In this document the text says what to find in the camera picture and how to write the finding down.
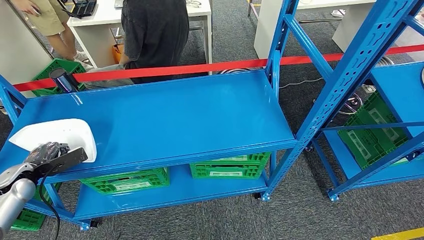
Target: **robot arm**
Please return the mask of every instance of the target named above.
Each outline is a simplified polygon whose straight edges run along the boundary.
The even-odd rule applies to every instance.
[[[29,153],[26,160],[0,174],[0,240],[33,198],[38,180],[53,176],[85,160],[82,147],[69,151],[67,144],[47,142]]]

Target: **khaki shorts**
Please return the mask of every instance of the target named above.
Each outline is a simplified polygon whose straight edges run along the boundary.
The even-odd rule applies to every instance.
[[[62,11],[60,0],[30,0],[35,3],[41,15],[27,14],[35,28],[44,36],[59,34],[65,30],[62,23],[66,23],[69,16]]]

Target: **black t-shirt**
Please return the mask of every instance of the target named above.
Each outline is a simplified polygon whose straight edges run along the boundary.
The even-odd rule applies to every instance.
[[[189,35],[185,0],[124,0],[121,16],[125,32],[125,69],[176,66]],[[135,84],[169,79],[133,78]]]

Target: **red barrier tape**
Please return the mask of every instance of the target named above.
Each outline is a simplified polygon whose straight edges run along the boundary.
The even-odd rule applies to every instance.
[[[392,47],[387,51],[387,55],[404,54],[411,52],[424,51],[424,44],[412,46],[397,46]],[[338,61],[342,58],[342,53],[323,54],[327,62]],[[308,64],[311,59],[308,56],[284,56],[281,58],[280,65],[295,65],[295,64]],[[73,76],[80,82],[94,82],[114,79],[127,79],[127,78],[141,78],[152,76],[166,76],[166,75],[179,75],[179,74],[194,74],[204,72],[214,72],[226,69],[239,69],[239,68],[257,68],[263,67],[267,64],[267,59],[253,59],[242,61],[228,61],[217,62],[210,64],[197,64],[186,66],[167,66],[167,67],[152,67],[152,68],[139,68],[128,70],[114,70],[103,72],[87,72],[76,73]],[[24,82],[13,85],[18,91],[30,91],[36,89],[52,88],[56,84],[50,79],[45,78],[37,81]]]

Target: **black cable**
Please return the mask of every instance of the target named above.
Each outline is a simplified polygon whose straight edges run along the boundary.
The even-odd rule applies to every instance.
[[[57,220],[57,225],[56,225],[56,237],[54,238],[55,240],[58,239],[58,235],[59,235],[59,228],[61,227],[61,218],[59,217],[58,212],[55,210],[55,208],[52,206],[52,204],[47,201],[44,196],[43,196],[43,188],[44,188],[44,181],[46,181],[47,176],[57,167],[59,167],[60,165],[62,165],[62,163],[57,164],[56,166],[52,167],[42,178],[41,183],[40,183],[40,187],[39,187],[39,195],[41,200],[51,209],[51,211],[54,213],[54,215],[56,216],[56,220]]]

